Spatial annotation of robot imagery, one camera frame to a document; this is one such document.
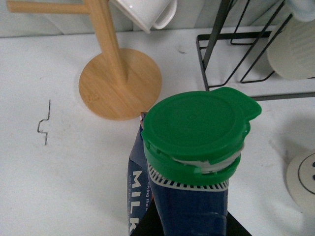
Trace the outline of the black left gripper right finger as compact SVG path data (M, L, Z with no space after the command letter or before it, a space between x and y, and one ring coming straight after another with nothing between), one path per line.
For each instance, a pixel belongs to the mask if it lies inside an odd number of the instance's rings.
M228 212L227 214L227 236L252 236L248 230L239 223L236 218Z

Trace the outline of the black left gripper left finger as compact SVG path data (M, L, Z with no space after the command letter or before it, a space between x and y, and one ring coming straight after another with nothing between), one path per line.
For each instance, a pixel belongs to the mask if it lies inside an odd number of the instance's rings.
M131 233L132 236L164 236L164 231L154 199L139 224Z

